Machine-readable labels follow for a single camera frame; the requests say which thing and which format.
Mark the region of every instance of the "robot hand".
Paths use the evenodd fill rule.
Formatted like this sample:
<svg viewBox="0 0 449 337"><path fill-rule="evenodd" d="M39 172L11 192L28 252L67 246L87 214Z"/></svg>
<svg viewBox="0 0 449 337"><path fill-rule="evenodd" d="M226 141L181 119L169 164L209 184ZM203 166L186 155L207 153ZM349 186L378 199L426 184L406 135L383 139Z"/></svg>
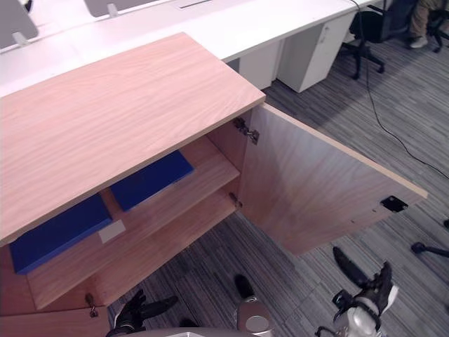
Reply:
<svg viewBox="0 0 449 337"><path fill-rule="evenodd" d="M356 296L341 290L333 299L339 309L334 317L336 331L320 326L316 335L319 337L322 331L339 337L382 335L380 315L390 307L398 293L391 280L390 264L385 262L380 273L369 279L341 249L334 247L333 253L341 271L362 290Z"/></svg>
<svg viewBox="0 0 449 337"><path fill-rule="evenodd" d="M379 316L390 307L397 295L397 288L391 281L391 274L391 266L385 262L380 274L375 274L374 279L356 295L356 298L366 298L374 303Z"/></svg>
<svg viewBox="0 0 449 337"><path fill-rule="evenodd" d="M147 297L143 294L143 290L140 289L116 316L114 329L106 337L144 331L143 321L162 314L177 303L177 296L150 304L145 303L146 299Z"/></svg>

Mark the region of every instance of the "striped carpet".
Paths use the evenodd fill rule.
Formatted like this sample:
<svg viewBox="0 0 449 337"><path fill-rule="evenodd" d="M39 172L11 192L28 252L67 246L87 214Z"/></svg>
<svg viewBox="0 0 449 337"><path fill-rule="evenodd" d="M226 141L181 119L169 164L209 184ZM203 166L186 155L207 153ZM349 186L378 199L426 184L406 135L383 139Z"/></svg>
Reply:
<svg viewBox="0 0 449 337"><path fill-rule="evenodd" d="M413 154L449 174L449 49L437 55L390 41L373 51L387 61L382 75L370 66L380 119ZM378 127L365 75L349 78L353 66L352 58L338 58L325 81L301 94L275 81L266 90L268 103L429 191L421 204L333 244L369 275L384 260L393 265L400 293L382 316L389 336L448 337L449 260L427 253L418 258L410 245L449 248L449 231L442 226L449 218L449 180L411 159ZM234 328L236 273L248 276L269 307L277 336L313 336L317 326L331 325L332 297L343 288L357 290L336 267L331 244L294 257L236 213L112 304L110 317L142 288L149 300L180 297L167 313L147 320L148 329L177 326L185 317L201 326Z"/></svg>

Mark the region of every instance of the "black cable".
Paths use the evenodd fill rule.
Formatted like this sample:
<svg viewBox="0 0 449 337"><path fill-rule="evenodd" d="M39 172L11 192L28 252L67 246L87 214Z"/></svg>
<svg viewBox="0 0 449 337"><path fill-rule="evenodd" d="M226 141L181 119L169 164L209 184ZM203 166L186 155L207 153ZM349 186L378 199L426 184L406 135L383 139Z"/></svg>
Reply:
<svg viewBox="0 0 449 337"><path fill-rule="evenodd" d="M356 3L355 0L349 0L349 1L353 2L353 3L357 6L357 10L358 10L358 25L359 25L359 27L360 27L361 41L362 41L362 43L365 43L366 40L365 40L365 37L364 37L364 35L363 35L363 26L362 26L362 14L361 14L362 10L361 10L360 6L358 5L358 3ZM392 136L392 137L395 138L398 142L400 142L400 144L402 145L402 147L404 148L404 150L407 152L407 154L408 154L410 157L412 157L414 160L418 161L419 163L424 164L424 165L426 165L426 166L432 168L432 169L435 170L436 172L440 173L444 178L446 178L446 179L449 180L449 176L448 176L447 174L445 174L444 172L442 172L442 170L440 170L439 168L435 167L434 165L429 164L429 163L425 162L424 160L422 160L422 159L416 157L416 156L413 155L412 153L410 153L410 151L409 151L409 149L407 148L406 144L405 144L405 143L404 143L398 136L396 136L394 133L392 133L392 132L389 131L387 128L385 128L385 126L383 126L382 122L380 121L379 114L377 113L377 109L376 109L375 102L374 102L374 100L373 100L373 96L371 95L371 88L370 88L370 69L369 69L369 67L370 67L370 62L369 62L369 60L368 60L367 58L365 59L365 61L366 61L366 90L367 90L367 92L368 92L368 96L369 96L369 98L370 98L371 105L373 106L373 112L374 112L374 115L375 115L375 117L376 117L377 124L379 124L379 127L380 127L384 132L388 133L390 136Z"/></svg>
<svg viewBox="0 0 449 337"><path fill-rule="evenodd" d="M334 331L330 330L329 328L326 328L325 326L320 326L318 328L318 330L315 333L316 337L321 337L321 332L322 331L327 331L328 333L330 333L332 336L337 337L337 333L335 333Z"/></svg>

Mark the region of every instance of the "blue binder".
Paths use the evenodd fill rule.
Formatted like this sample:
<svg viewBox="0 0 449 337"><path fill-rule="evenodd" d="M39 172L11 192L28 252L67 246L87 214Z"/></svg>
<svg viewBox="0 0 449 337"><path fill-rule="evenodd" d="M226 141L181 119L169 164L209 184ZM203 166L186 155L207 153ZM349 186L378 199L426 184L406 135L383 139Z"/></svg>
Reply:
<svg viewBox="0 0 449 337"><path fill-rule="evenodd" d="M31 272L111 221L99 194L87 198L9 245L15 272Z"/></svg>
<svg viewBox="0 0 449 337"><path fill-rule="evenodd" d="M113 184L111 191L120 207L127 211L193 170L182 154L174 151Z"/></svg>

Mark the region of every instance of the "office chair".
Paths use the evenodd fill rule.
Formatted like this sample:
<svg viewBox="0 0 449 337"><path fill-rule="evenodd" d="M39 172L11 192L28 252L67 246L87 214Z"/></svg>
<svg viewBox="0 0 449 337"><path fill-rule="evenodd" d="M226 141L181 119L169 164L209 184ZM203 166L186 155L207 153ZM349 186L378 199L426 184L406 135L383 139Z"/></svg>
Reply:
<svg viewBox="0 0 449 337"><path fill-rule="evenodd" d="M449 20L449 11L447 10L441 9L430 13L430 20L427 26L427 33L431 37L435 37L436 43L438 44L438 47L434 49L435 53L439 53L441 51L441 48L443 48L443 41L441 40L441 38L449 40L449 34L446 34L445 32L441 31L441 26L446 20Z"/></svg>
<svg viewBox="0 0 449 337"><path fill-rule="evenodd" d="M385 71L385 62L374 56L366 43L381 44L392 37L406 33L415 5L416 0L395 0L387 9L387 0L384 0L382 9L368 6L374 11L363 11L356 14L349 31L360 42L358 46L343 44L342 46L346 48L346 51L341 52L341 55L353 55L356 59L356 73L352 77L353 79L360 77L362 58L367 58L379 65L377 72L380 74Z"/></svg>
<svg viewBox="0 0 449 337"><path fill-rule="evenodd" d="M449 219L447 219L444 223L444 227L449 229ZM436 255L444 256L446 258L449 258L449 250L435 248L435 247L429 247L425 246L422 242L415 242L410 247L415 254L420 254L424 251L428 251L430 253L434 253Z"/></svg>

